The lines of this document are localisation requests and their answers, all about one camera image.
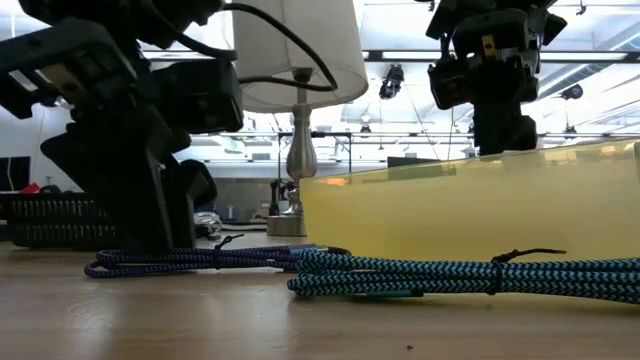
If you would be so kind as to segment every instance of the black basket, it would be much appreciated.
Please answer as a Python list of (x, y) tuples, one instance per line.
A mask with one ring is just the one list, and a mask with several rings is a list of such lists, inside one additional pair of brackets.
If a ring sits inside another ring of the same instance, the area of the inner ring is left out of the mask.
[(126, 243), (125, 231), (89, 194), (5, 194), (0, 201), (17, 246), (101, 250)]

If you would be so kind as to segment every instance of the table lamp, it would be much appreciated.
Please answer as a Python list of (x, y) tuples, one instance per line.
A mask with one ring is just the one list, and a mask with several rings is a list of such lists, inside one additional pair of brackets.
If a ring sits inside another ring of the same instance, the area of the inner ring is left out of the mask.
[[(293, 139), (287, 156), (287, 173), (296, 189), (289, 194), (290, 208), (268, 219), (273, 236), (305, 236), (299, 180), (318, 170), (311, 141), (312, 109), (340, 105), (364, 95), (368, 81), (352, 1), (347, 0), (235, 0), (268, 13), (315, 50), (338, 84), (333, 92), (315, 92), (272, 83), (243, 86), (244, 109), (257, 113), (294, 115)], [(281, 79), (328, 85), (317, 64), (283, 34), (262, 19), (233, 13), (234, 44), (240, 78), (274, 76)]]

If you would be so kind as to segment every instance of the table surface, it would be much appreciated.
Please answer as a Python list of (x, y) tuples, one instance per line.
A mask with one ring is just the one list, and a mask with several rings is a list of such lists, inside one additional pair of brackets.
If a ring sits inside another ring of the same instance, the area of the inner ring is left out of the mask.
[[(254, 234), (229, 247), (296, 242)], [(300, 299), (272, 270), (93, 280), (92, 257), (0, 243), (0, 359), (640, 359), (632, 305)]]

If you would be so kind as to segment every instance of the translucent yellow container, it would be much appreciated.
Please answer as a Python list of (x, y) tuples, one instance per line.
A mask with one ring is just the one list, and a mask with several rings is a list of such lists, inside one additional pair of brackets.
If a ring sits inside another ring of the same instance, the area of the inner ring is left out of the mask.
[(309, 240), (355, 255), (481, 260), (513, 249), (640, 256), (640, 142), (622, 140), (302, 181)]

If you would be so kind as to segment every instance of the braided cable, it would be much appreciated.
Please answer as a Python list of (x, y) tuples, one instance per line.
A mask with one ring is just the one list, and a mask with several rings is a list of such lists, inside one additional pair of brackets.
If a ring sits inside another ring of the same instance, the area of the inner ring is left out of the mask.
[(386, 260), (304, 252), (298, 262), (298, 277), (289, 280), (288, 287), (304, 297), (503, 292), (640, 304), (640, 259), (508, 263), (526, 253), (531, 251), (514, 251), (515, 256), (500, 262), (496, 262), (500, 257), (492, 262), (470, 262)]
[(96, 260), (84, 268), (92, 278), (120, 278), (145, 276), (202, 269), (274, 268), (296, 272), (296, 262), (307, 251), (326, 251), (330, 254), (350, 255), (348, 250), (303, 246), (271, 246), (222, 250), (236, 237), (227, 237), (215, 249), (174, 249), (164, 254), (145, 254), (127, 250), (103, 250)]

